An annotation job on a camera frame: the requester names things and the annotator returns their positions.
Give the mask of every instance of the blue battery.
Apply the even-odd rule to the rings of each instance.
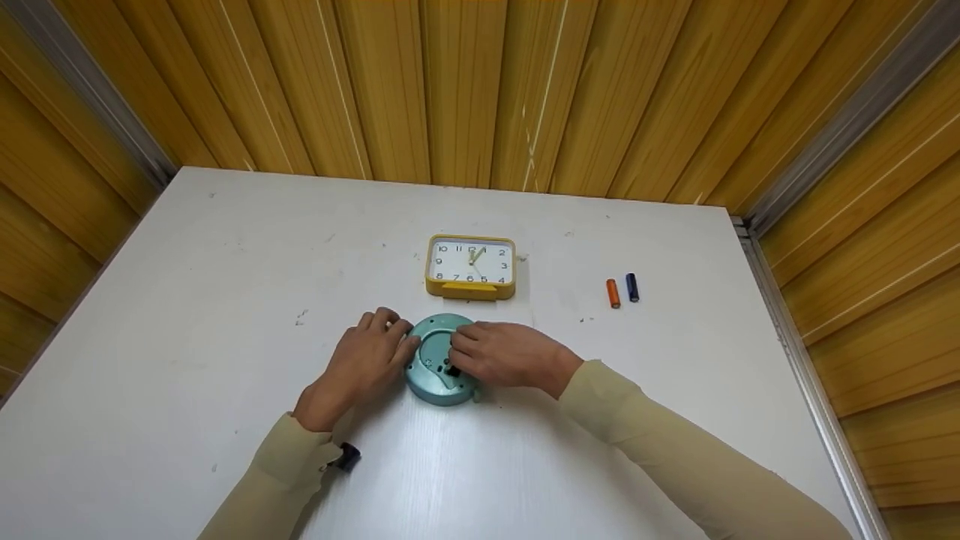
[[[633,272],[627,274],[627,295],[630,296],[631,302],[640,301],[640,291],[636,288],[636,276]]]

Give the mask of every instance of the orange battery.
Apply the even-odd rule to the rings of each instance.
[[[616,280],[607,280],[607,295],[610,296],[610,307],[620,307],[620,293],[616,292]]]

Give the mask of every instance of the teal clock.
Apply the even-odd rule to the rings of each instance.
[[[420,337],[420,347],[407,365],[407,385],[414,394],[433,405],[461,404],[477,393],[477,379],[450,363],[450,336],[457,327],[473,321],[454,313],[437,313],[410,331]]]

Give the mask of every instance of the white table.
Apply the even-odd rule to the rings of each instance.
[[[427,295],[440,232],[512,238],[526,257],[515,297]],[[344,328],[379,305],[414,323],[516,321],[601,357],[859,537],[722,209],[192,167],[0,410],[2,536],[194,538]],[[404,388],[360,411],[363,459],[302,537],[704,537],[548,398],[487,397],[439,408]]]

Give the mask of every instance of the clock face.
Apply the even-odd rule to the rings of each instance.
[[[514,280],[514,246],[479,238],[434,239],[430,277],[445,282],[510,283]]]

